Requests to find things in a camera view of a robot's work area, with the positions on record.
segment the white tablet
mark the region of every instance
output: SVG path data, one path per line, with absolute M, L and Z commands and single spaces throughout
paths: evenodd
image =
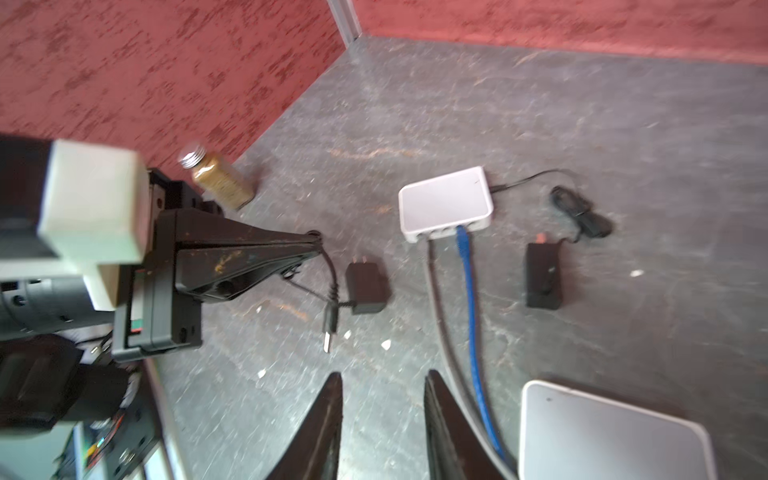
M 521 480 L 716 480 L 702 425 L 534 380 L 523 388 Z

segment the white router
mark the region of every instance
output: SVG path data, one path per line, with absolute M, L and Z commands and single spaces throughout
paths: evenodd
M 400 230 L 410 243 L 420 235 L 450 237 L 458 225 L 475 231 L 491 224 L 493 202 L 482 167 L 405 185 L 398 198 Z

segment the gray cable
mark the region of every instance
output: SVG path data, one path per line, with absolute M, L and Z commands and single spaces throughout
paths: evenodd
M 517 475 L 512 472 L 509 466 L 504 463 L 498 453 L 493 449 L 488 437 L 485 436 L 485 430 L 480 423 L 477 414 L 474 410 L 469 408 L 470 402 L 468 400 L 467 392 L 464 389 L 459 388 L 458 382 L 458 368 L 452 357 L 449 355 L 448 345 L 448 333 L 446 332 L 447 326 L 442 318 L 440 304 L 437 300 L 437 293 L 435 292 L 435 275 L 432 272 L 432 248 L 430 240 L 424 237 L 419 238 L 419 245 L 422 247 L 422 262 L 424 263 L 424 274 L 427 280 L 427 293 L 429 295 L 429 304 L 432 307 L 432 316 L 435 319 L 435 326 L 437 327 L 437 337 L 440 346 L 440 356 L 442 362 L 445 364 L 445 370 L 448 373 L 448 382 L 451 390 L 455 394 L 456 403 L 458 403 L 459 409 L 464 414 L 464 418 L 469 424 L 469 428 L 475 434 L 475 437 L 480 442 L 480 446 L 485 451 L 485 454 L 491 459 L 491 462 L 496 467 L 498 472 L 505 480 L 518 480 Z

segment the black metal bracket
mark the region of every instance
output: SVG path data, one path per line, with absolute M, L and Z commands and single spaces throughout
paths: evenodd
M 322 249 L 319 235 L 224 218 L 218 205 L 203 202 L 184 182 L 153 172 L 151 183 L 165 190 L 164 210 L 144 263 L 121 268 L 112 346 L 118 362 L 202 345 L 202 302 L 235 299 Z
M 144 369 L 134 401 L 123 412 L 120 428 L 104 452 L 107 475 L 121 480 L 131 473 L 163 439 L 162 423 L 154 403 L 152 387 Z

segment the black cable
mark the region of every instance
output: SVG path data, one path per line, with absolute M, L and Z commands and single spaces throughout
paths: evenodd
M 552 204 L 573 220 L 579 233 L 572 243 L 579 241 L 582 234 L 590 238 L 607 237 L 614 229 L 612 222 L 592 211 L 592 202 L 579 193 L 558 185 L 549 193 Z
M 331 272 L 331 287 L 328 292 L 328 303 L 323 312 L 323 351 L 331 351 L 331 335 L 336 334 L 336 328 L 339 325 L 339 279 L 336 277 L 336 268 L 333 266 L 331 257 L 328 256 L 323 245 L 319 245 L 320 255 L 328 264 L 328 270 Z
M 517 187 L 519 185 L 526 184 L 529 181 L 533 180 L 534 178 L 540 177 L 541 175 L 544 175 L 544 174 L 563 174 L 563 175 L 568 175 L 571 178 L 571 181 L 573 181 L 573 183 L 574 183 L 574 189 L 576 191 L 578 191 L 578 175 L 575 172 L 573 172 L 573 171 L 571 171 L 571 170 L 569 170 L 567 168 L 550 168 L 549 170 L 542 170 L 542 171 L 538 172 L 537 174 L 533 174 L 530 177 L 523 178 L 523 179 L 518 180 L 518 181 L 516 181 L 514 183 L 511 183 L 511 184 L 494 185 L 494 186 L 490 187 L 489 190 L 491 191 L 491 194 L 496 194 L 498 192 L 503 192 L 504 190 L 509 190 L 510 188 L 514 188 L 514 187 Z
M 86 343 L 92 343 L 92 342 L 101 342 L 101 345 L 104 345 L 110 338 L 112 338 L 112 332 L 109 332 L 107 335 L 97 336 L 92 339 L 86 339 L 86 340 L 80 340 L 75 342 L 74 344 L 76 346 L 84 345 Z
M 316 298 L 319 298 L 319 299 L 321 299 L 323 302 L 329 302 L 329 301 L 330 301 L 330 300 L 328 300 L 328 298 L 327 298 L 327 297 L 325 297 L 325 296 L 323 296 L 323 295 L 320 295 L 320 294 L 319 294 L 319 293 L 317 293 L 315 290 L 312 290 L 312 289 L 310 289 L 310 288 L 308 288 L 308 287 L 306 287 L 306 286 L 302 285 L 301 283 L 298 283 L 298 282 L 294 282 L 294 281 L 293 281 L 293 280 L 291 280 L 291 278 L 289 278 L 289 277 L 286 277 L 286 276 L 284 276 L 284 277 L 283 277 L 283 280 L 287 281 L 289 284 L 293 285 L 293 286 L 294 286 L 294 287 L 296 287 L 297 289 L 299 289 L 299 290 L 302 290 L 303 292 L 307 292 L 309 295 L 312 295 L 312 296 L 315 296 Z

